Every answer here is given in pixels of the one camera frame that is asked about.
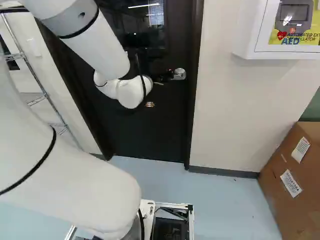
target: aed box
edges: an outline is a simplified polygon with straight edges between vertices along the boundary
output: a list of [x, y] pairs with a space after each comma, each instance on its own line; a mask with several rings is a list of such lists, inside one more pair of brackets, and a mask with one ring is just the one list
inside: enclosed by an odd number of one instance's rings
[[243, 0], [235, 34], [244, 59], [320, 59], [320, 0]]

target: floor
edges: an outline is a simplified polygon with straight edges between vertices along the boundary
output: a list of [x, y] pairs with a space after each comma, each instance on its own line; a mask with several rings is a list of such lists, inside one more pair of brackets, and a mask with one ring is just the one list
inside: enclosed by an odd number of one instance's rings
[[[255, 179], [190, 173], [179, 163], [114, 157], [132, 174], [144, 199], [194, 204], [196, 240], [281, 240]], [[0, 204], [0, 239], [63, 240], [70, 224]], [[78, 236], [86, 237], [83, 231]]]

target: black baseboard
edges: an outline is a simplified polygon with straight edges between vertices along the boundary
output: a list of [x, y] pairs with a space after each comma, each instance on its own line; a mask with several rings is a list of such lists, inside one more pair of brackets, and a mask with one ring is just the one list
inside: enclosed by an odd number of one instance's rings
[[245, 178], [245, 179], [257, 179], [259, 177], [259, 172], [254, 171], [238, 171], [238, 170], [228, 170], [221, 168], [211, 168], [204, 166], [189, 166], [189, 172], [197, 174], [212, 174], [226, 177], [235, 178]]
[[96, 153], [90, 153], [92, 156], [95, 156], [97, 159], [101, 159], [103, 161], [107, 161], [105, 156], [103, 156], [102, 154], [96, 154]]

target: wire shelf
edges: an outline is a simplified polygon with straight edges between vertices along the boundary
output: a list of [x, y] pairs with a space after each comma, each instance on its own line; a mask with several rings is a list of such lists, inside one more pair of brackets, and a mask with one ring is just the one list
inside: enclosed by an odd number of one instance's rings
[[17, 59], [23, 59], [24, 63], [26, 64], [26, 66], [29, 68], [30, 73], [33, 75], [34, 80], [36, 81], [36, 83], [39, 85], [41, 92], [23, 92], [22, 94], [22, 99], [24, 99], [24, 101], [26, 102], [26, 104], [28, 104], [29, 106], [35, 105], [39, 102], [41, 102], [42, 100], [47, 100], [49, 102], [49, 104], [51, 105], [52, 109], [54, 110], [54, 112], [56, 113], [56, 115], [59, 117], [61, 123], [49, 123], [57, 132], [58, 135], [62, 135], [65, 132], [69, 132], [69, 134], [71, 135], [74, 143], [76, 144], [76, 146], [82, 150], [81, 145], [79, 144], [79, 142], [77, 141], [76, 137], [74, 136], [74, 134], [70, 131], [69, 126], [67, 125], [67, 123], [65, 122], [64, 118], [62, 117], [62, 115], [59, 113], [59, 111], [57, 110], [54, 102], [52, 101], [50, 95], [47, 93], [46, 89], [44, 88], [44, 86], [42, 85], [42, 83], [40, 82], [36, 72], [34, 71], [34, 69], [32, 68], [28, 57], [26, 56], [24, 50], [22, 49], [21, 45], [19, 44], [12, 28], [10, 27], [10, 24], [5, 16], [5, 13], [15, 13], [15, 12], [28, 12], [28, 10], [26, 10], [24, 7], [23, 8], [11, 8], [11, 9], [7, 9], [7, 10], [3, 10], [0, 8], [0, 16], [3, 19], [3, 22], [7, 28], [7, 30], [9, 31], [19, 53], [14, 53], [14, 54], [9, 54], [9, 55], [4, 55], [5, 60], [8, 61], [14, 61]]
[[40, 103], [42, 100], [47, 99], [47, 95], [42, 92], [21, 92], [21, 97], [29, 106]]
[[25, 58], [25, 54], [23, 52], [19, 52], [19, 53], [4, 55], [4, 58], [7, 62], [9, 62], [9, 61], [17, 60], [17, 59], [23, 59], [23, 58]]
[[68, 126], [62, 123], [49, 123], [51, 127], [54, 128], [58, 135], [64, 134], [68, 130]]

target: red heart logo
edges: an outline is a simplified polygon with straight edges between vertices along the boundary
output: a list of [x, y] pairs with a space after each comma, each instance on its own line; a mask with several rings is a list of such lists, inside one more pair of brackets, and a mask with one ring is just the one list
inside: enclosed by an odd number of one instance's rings
[[286, 31], [279, 31], [276, 36], [281, 41], [282, 39], [284, 39], [285, 36], [287, 36], [287, 32]]

